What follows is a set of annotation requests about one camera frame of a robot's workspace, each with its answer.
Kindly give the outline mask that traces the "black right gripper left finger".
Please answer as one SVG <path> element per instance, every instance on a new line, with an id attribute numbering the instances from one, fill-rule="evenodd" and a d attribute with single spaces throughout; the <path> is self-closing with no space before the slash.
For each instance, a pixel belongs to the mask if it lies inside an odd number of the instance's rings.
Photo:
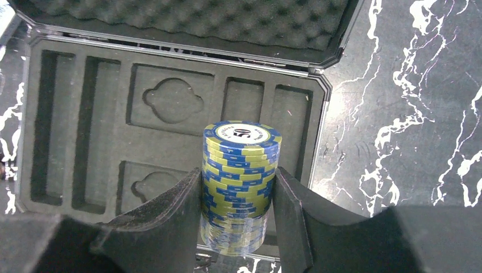
<path id="1" fill-rule="evenodd" d="M 201 171 L 102 226 L 91 251 L 123 272 L 193 272 L 201 216 Z"/>

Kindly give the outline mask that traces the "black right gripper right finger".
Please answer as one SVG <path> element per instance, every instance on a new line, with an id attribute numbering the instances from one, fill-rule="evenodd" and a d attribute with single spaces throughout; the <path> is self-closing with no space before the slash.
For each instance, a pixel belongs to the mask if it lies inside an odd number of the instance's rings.
<path id="1" fill-rule="evenodd" d="M 396 215 L 351 212 L 276 171 L 273 207 L 283 272 L 414 272 Z"/>

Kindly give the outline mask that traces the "blue yellow poker chip stack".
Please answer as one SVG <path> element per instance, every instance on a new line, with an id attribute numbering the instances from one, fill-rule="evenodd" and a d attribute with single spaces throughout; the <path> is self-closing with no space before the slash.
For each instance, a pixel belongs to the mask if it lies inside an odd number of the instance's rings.
<path id="1" fill-rule="evenodd" d="M 207 247 L 245 256 L 264 242 L 281 134 L 251 121 L 220 121 L 203 131 L 200 235 Z"/>

